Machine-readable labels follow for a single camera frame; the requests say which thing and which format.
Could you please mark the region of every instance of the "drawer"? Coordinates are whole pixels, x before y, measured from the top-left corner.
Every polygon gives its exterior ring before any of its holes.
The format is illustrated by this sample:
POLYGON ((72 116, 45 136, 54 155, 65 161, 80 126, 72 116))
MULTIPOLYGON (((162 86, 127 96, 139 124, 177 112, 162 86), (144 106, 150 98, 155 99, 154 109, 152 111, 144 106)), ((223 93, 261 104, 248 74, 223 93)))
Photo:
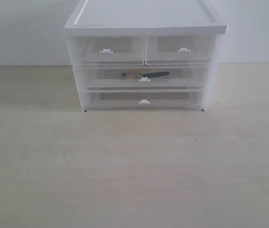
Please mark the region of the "drawer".
POLYGON ((73 71, 77 89, 83 92, 102 87, 204 86, 208 65, 143 69, 74 66, 73 71))
POLYGON ((216 36, 147 37, 146 64, 173 65, 212 58, 216 36))
POLYGON ((200 107, 202 92, 79 93, 83 110, 132 107, 200 107))
POLYGON ((72 65, 143 65, 144 37, 68 37, 72 65))

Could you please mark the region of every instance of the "drawer handle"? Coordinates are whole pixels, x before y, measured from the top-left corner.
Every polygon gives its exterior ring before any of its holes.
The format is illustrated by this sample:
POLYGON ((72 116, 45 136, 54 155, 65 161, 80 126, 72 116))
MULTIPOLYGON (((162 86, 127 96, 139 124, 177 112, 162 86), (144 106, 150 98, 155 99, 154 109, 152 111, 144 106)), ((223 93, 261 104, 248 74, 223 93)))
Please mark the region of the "drawer handle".
POLYGON ((142 99, 141 101, 139 101, 139 104, 146 104, 146 105, 148 105, 148 104, 150 104, 150 101, 148 101, 147 99, 142 99))
POLYGON ((148 79, 148 77, 143 77, 139 79, 139 82, 151 82, 151 79, 148 79))
POLYGON ((103 51, 100 51, 101 54, 113 54, 113 51, 111 51, 110 49, 103 49, 103 51))
POLYGON ((178 50, 178 52, 179 52, 179 53, 184 53, 184 52, 186 52, 186 53, 191 53, 192 50, 187 49, 187 47, 181 47, 181 48, 178 50))

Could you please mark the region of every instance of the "white lid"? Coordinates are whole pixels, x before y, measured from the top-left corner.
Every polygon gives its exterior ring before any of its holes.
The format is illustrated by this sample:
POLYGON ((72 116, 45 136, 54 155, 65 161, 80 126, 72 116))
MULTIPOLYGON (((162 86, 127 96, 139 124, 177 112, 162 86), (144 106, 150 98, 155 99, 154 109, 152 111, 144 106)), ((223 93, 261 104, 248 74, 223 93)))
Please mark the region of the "white lid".
POLYGON ((81 0, 65 25, 70 36, 224 34, 207 0, 81 0))

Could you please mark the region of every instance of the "white storage cabinet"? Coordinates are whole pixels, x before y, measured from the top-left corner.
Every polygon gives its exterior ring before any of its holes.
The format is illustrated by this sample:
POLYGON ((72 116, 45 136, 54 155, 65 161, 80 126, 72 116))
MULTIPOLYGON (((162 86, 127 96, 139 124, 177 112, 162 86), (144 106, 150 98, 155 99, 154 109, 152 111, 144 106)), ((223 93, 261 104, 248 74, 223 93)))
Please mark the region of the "white storage cabinet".
POLYGON ((208 0, 81 0, 65 33, 82 110, 205 111, 227 27, 208 0))

